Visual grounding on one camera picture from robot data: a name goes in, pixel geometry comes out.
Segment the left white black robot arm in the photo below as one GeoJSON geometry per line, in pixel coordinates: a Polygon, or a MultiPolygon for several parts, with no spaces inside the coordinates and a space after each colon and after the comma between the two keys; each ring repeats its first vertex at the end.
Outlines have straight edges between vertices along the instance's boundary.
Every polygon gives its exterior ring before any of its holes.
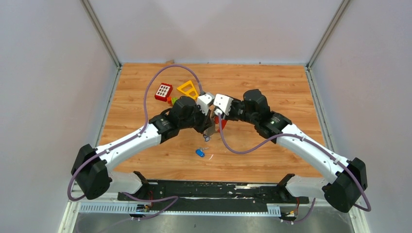
{"type": "Polygon", "coordinates": [[[70,196],[72,201],[82,198],[93,200],[103,195],[115,184],[111,172],[120,163],[139,152],[157,146],[173,137],[183,129],[193,128],[203,133],[211,126],[210,106],[214,95],[205,93],[197,100],[180,97],[172,108],[151,118],[140,129],[99,148],[90,144],[80,147],[71,169],[68,194],[74,182],[83,192],[82,197],[70,196]]]}

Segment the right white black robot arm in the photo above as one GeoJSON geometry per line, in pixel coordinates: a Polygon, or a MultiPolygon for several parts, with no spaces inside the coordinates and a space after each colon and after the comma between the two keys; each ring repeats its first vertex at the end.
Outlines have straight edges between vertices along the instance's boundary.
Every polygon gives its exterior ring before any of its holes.
{"type": "Polygon", "coordinates": [[[289,149],[309,163],[322,177],[310,178],[288,175],[278,188],[278,198],[291,202],[296,197],[326,200],[336,210],[347,213],[352,207],[372,210],[366,196],[366,164],[355,157],[348,159],[307,136],[290,119],[272,111],[267,98],[258,89],[248,90],[243,99],[218,94],[214,100],[214,113],[222,130],[223,120],[243,121],[254,126],[265,140],[257,146],[242,151],[251,153],[268,142],[289,149]]]}

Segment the metal keyring holder red handle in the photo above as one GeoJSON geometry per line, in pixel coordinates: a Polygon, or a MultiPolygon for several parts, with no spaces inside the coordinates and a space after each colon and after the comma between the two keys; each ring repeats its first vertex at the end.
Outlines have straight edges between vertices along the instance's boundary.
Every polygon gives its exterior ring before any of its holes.
{"type": "Polygon", "coordinates": [[[209,142],[211,140],[211,136],[218,132],[215,123],[215,113],[211,112],[210,114],[210,121],[211,125],[203,132],[203,138],[205,142],[209,142]]]}

